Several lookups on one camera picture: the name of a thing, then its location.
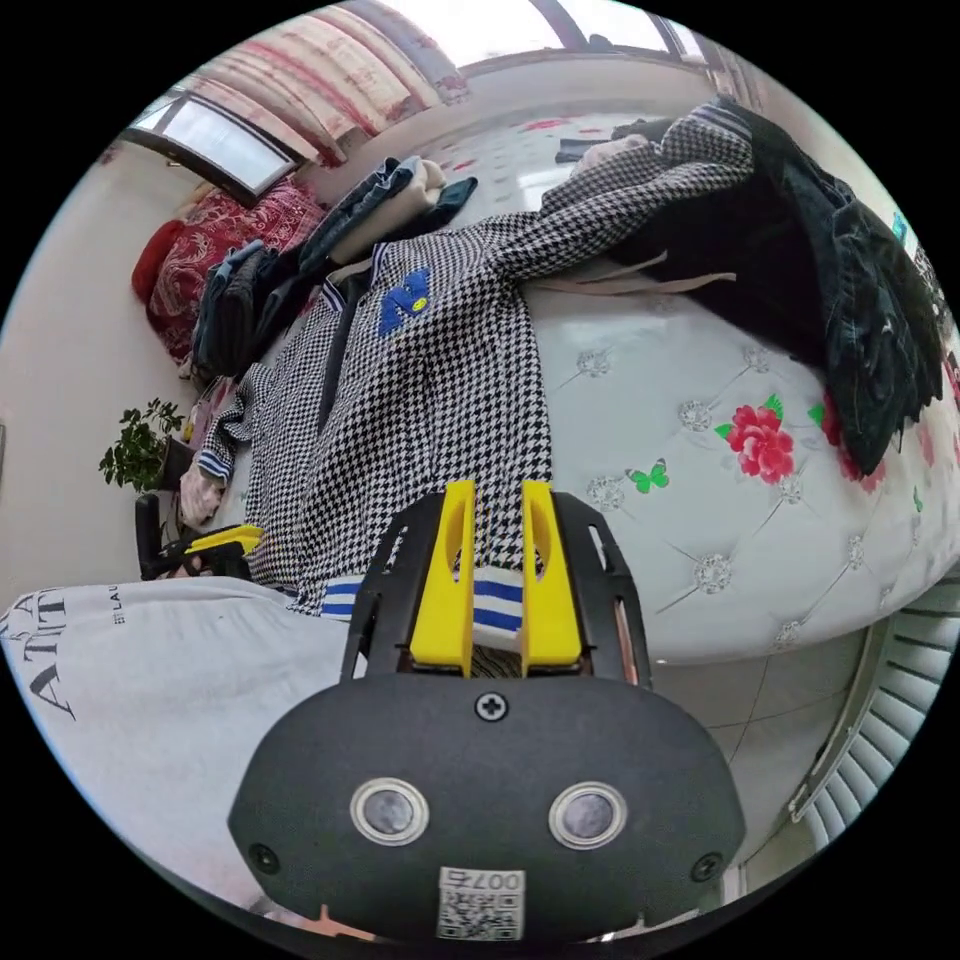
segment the black jacket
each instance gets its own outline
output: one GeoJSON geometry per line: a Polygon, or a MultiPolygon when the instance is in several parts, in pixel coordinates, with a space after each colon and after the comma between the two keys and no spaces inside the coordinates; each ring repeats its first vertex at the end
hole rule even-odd
{"type": "Polygon", "coordinates": [[[930,293],[906,251],[853,191],[776,124],[729,98],[750,128],[743,184],[661,210],[611,255],[657,279],[735,272],[691,294],[736,326],[826,372],[844,443],[872,473],[906,420],[942,396],[930,293]]]}

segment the potted plant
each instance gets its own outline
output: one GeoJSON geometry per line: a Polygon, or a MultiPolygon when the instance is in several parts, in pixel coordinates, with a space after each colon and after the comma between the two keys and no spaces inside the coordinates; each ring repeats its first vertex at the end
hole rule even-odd
{"type": "Polygon", "coordinates": [[[180,478],[193,460],[193,451],[172,434],[183,426],[184,417],[174,403],[160,399],[147,404],[146,413],[124,410],[120,418],[120,439],[100,461],[107,483],[147,490],[178,490],[180,478]]]}

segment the qr code sticker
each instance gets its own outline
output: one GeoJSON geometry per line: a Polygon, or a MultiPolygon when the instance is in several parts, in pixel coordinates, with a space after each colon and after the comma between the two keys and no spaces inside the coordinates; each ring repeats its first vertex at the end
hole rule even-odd
{"type": "Polygon", "coordinates": [[[441,940],[520,940],[526,874],[523,870],[440,869],[441,940]]]}

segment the blue logo patch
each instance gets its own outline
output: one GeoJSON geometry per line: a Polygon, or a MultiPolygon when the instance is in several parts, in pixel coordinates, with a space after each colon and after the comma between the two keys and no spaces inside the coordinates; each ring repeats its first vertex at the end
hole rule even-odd
{"type": "Polygon", "coordinates": [[[414,270],[403,285],[394,287],[380,304],[380,326],[377,332],[388,337],[399,330],[408,318],[419,317],[430,306],[429,267],[414,270]]]}

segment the black and white checkered fabric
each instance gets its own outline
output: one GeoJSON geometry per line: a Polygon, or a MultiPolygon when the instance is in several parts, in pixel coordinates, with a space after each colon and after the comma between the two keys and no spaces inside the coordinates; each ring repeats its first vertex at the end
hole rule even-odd
{"type": "Polygon", "coordinates": [[[661,144],[617,153],[549,191],[538,212],[383,245],[353,319],[337,399],[317,409],[342,300],[327,285],[273,369],[254,364],[214,425],[207,461],[250,443],[247,517],[262,583],[316,613],[328,580],[362,573],[391,518],[451,481],[477,484],[478,565],[519,569],[521,484],[551,478],[537,343],[520,283],[602,253],[665,204],[752,171],[749,132],[716,104],[661,144]],[[427,306],[384,335],[381,304],[429,270],[427,306]]]}

